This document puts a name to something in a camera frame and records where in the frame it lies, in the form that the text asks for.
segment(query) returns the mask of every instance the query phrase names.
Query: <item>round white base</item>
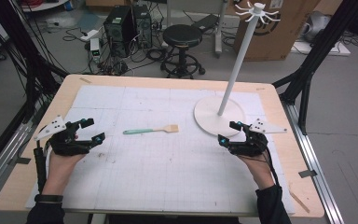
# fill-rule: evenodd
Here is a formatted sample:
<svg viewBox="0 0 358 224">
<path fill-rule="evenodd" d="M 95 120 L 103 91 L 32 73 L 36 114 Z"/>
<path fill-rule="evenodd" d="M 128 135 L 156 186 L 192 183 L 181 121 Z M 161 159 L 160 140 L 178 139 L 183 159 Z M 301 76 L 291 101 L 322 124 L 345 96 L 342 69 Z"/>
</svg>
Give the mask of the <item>round white base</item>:
<svg viewBox="0 0 358 224">
<path fill-rule="evenodd" d="M 223 97 L 212 96 L 201 99 L 194 108 L 194 117 L 206 132 L 223 136 L 232 136 L 239 131 L 229 127 L 231 121 L 245 123 L 242 108 L 234 101 L 228 100 L 222 116 L 218 116 Z"/>
</svg>

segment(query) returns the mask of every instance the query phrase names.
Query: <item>stool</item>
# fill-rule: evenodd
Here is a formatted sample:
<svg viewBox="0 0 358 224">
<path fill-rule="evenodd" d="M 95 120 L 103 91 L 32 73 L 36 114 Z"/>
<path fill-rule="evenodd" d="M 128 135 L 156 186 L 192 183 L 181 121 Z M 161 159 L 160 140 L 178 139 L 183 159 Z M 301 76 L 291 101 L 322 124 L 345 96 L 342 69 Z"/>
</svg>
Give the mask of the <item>stool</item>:
<svg viewBox="0 0 358 224">
<path fill-rule="evenodd" d="M 186 54 L 188 49 L 196 47 L 202 41 L 202 32 L 199 28 L 183 24 L 172 25 L 164 31 L 162 38 L 172 47 L 160 67 L 161 70 L 168 72 L 167 77 L 190 76 L 193 79 L 193 73 L 197 70 L 201 75 L 205 74 L 205 69 L 199 61 L 195 57 Z M 175 48 L 179 49 L 179 53 L 172 54 Z M 176 56 L 179 56 L 177 62 L 172 60 Z"/>
</svg>

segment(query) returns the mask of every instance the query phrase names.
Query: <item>gray floor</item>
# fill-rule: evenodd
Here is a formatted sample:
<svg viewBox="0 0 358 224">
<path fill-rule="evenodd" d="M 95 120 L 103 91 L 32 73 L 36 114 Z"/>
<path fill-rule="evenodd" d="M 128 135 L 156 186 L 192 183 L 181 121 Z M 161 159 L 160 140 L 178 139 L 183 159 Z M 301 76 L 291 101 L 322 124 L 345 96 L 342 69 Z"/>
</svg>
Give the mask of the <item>gray floor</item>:
<svg viewBox="0 0 358 224">
<path fill-rule="evenodd" d="M 75 18 L 83 14 L 72 12 Z M 65 42 L 66 33 L 44 33 L 49 50 L 70 71 L 77 73 L 87 67 L 87 52 L 79 41 Z M 324 170 L 345 223 L 358 223 L 358 47 L 347 46 L 350 57 L 328 56 L 312 80 L 307 128 L 310 141 Z M 213 38 L 204 37 L 201 45 L 190 50 L 206 69 L 206 74 L 196 74 L 195 79 L 228 80 L 236 59 L 232 48 L 224 45 L 219 59 L 213 55 Z M 244 63 L 238 81 L 272 83 L 296 71 L 305 55 L 290 53 L 285 61 Z M 128 62 L 130 68 L 142 63 Z M 125 76 L 165 77 L 159 63 L 135 69 Z M 10 60 L 0 61 L 0 134 L 22 106 L 24 91 Z M 0 179 L 0 188 L 6 181 L 11 167 Z M 0 223 L 24 223 L 25 213 L 0 212 Z M 257 218 L 246 218 L 245 223 L 258 223 Z M 87 216 L 68 214 L 67 223 L 86 223 Z M 321 218 L 294 218 L 294 223 L 328 223 Z"/>
</svg>

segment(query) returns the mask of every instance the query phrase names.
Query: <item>white stand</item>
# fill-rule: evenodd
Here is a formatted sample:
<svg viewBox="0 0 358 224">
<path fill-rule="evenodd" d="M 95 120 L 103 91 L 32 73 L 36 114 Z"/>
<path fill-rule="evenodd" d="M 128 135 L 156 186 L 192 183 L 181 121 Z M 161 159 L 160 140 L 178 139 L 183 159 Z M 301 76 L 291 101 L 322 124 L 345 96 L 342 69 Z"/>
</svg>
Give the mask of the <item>white stand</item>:
<svg viewBox="0 0 358 224">
<path fill-rule="evenodd" d="M 244 114 L 241 107 L 237 103 L 229 101 L 228 98 L 231 94 L 238 73 L 240 72 L 243 59 L 245 57 L 246 51 L 248 50 L 253 33 L 255 32 L 258 19 L 260 19 L 263 23 L 265 23 L 263 17 L 266 17 L 271 21 L 275 21 L 268 15 L 278 13 L 264 12 L 263 9 L 265 5 L 260 3 L 255 3 L 255 5 L 252 7 L 248 2 L 248 6 L 250 8 L 240 8 L 237 6 L 239 9 L 245 10 L 244 13 L 238 14 L 251 14 L 252 16 L 247 20 L 249 21 L 249 25 L 246 29 L 245 37 L 242 40 L 240 52 L 238 53 L 237 60 L 234 64 L 234 69 L 232 70 L 229 82 L 227 84 L 223 100 L 221 97 L 204 98 L 200 100 L 194 108 L 194 117 L 196 122 L 203 130 L 214 135 L 219 133 L 224 136 L 231 136 L 238 133 L 239 131 L 233 130 L 228 126 L 230 121 L 241 121 L 242 123 L 245 123 Z"/>
</svg>

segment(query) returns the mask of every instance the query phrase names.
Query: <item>power strip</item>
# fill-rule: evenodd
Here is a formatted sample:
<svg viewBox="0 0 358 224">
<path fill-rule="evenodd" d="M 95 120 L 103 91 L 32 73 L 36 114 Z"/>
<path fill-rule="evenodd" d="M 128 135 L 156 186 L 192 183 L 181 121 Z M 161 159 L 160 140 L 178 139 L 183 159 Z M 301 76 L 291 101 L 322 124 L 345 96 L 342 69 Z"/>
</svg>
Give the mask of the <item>power strip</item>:
<svg viewBox="0 0 358 224">
<path fill-rule="evenodd" d="M 87 35 L 83 35 L 82 37 L 80 37 L 80 39 L 84 40 L 84 41 L 88 41 L 90 40 L 93 36 L 95 36 L 96 34 L 98 34 L 97 30 L 91 30 L 87 33 Z"/>
</svg>

